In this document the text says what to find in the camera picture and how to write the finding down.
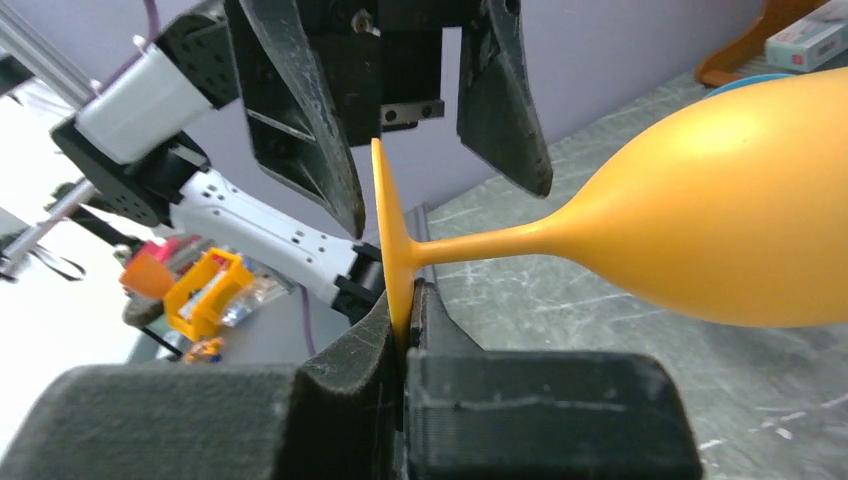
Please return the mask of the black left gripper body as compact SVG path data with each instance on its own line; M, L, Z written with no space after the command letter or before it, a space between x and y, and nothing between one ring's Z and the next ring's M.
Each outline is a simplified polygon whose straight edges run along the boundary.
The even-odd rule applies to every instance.
M483 146L487 1L305 2L305 38L318 77L319 115L305 123L309 140L361 146L442 116L442 34L449 28L462 32L457 133L465 146Z

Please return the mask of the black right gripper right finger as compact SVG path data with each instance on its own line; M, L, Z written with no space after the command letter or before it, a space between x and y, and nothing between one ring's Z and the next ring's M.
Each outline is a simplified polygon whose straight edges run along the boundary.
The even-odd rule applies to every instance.
M700 479L677 386L655 358L496 351L417 280L404 440L411 479Z

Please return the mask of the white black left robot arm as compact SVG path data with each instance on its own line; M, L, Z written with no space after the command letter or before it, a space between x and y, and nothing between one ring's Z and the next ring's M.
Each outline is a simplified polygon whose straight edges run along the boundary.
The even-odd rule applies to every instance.
M441 117L442 34L462 31L457 133L528 193L552 165L527 78L517 1L204 1L174 19L52 139L126 217L235 248L357 321L381 296L381 256L351 155ZM241 100L254 158L323 207L340 239L260 202L186 134Z

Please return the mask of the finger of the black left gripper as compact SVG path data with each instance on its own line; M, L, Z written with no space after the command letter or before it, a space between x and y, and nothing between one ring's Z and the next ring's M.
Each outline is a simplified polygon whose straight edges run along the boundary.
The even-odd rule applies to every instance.
M519 1L479 1L462 28L457 133L514 185L548 196L553 169L530 91Z
M254 157L360 238L359 177L297 3L227 1L224 9Z

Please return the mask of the yellow plastic wine glass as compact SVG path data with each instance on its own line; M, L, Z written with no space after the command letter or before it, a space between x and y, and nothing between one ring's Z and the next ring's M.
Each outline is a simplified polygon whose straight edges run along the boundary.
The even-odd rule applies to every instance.
M658 307L742 327L847 318L847 72L740 87L637 135L559 210L511 228L419 243L384 147L371 144L396 346L427 265L558 256Z

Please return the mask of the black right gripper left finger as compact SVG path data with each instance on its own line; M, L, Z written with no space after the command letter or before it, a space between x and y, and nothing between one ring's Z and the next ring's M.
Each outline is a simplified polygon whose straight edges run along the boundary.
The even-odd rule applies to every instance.
M300 365L76 367L42 393L5 479L386 479L400 398L388 303Z

